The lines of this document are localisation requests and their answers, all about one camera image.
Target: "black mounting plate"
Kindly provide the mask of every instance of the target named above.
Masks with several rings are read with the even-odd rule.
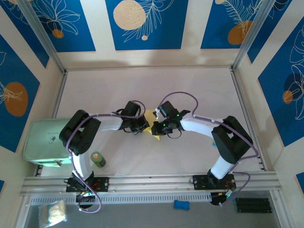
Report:
[[[83,189],[69,183],[73,183],[75,180],[71,177],[67,180],[66,192],[82,192]],[[92,186],[93,190],[96,192],[108,192],[109,178],[108,177],[93,177],[94,184]]]
[[[209,183],[207,175],[194,175],[192,178],[193,182],[191,183],[194,185],[194,190],[226,190],[227,188],[234,188],[233,184],[228,184],[227,186],[227,182],[232,182],[236,186],[233,174],[227,174],[216,186]]]

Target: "mint green container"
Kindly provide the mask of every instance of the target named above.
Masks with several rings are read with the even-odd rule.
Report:
[[[59,133],[70,119],[35,121],[28,133],[23,158],[37,165],[60,167],[70,164],[69,154],[59,139]]]

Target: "yellow object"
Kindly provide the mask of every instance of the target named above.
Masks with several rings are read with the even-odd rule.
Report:
[[[148,131],[148,132],[150,132],[150,133],[152,134],[151,128],[152,128],[152,126],[153,126],[153,122],[154,122],[154,121],[157,121],[157,120],[156,120],[156,117],[155,117],[154,114],[153,114],[154,111],[155,111],[155,110],[153,110],[153,109],[146,110],[146,112],[145,112],[145,114],[144,114],[144,117],[145,117],[146,120],[148,121],[150,127],[147,127],[146,129],[144,129],[143,132]],[[158,140],[160,139],[160,137],[159,137],[158,135],[153,135],[153,136],[154,136],[155,138],[157,138]]]

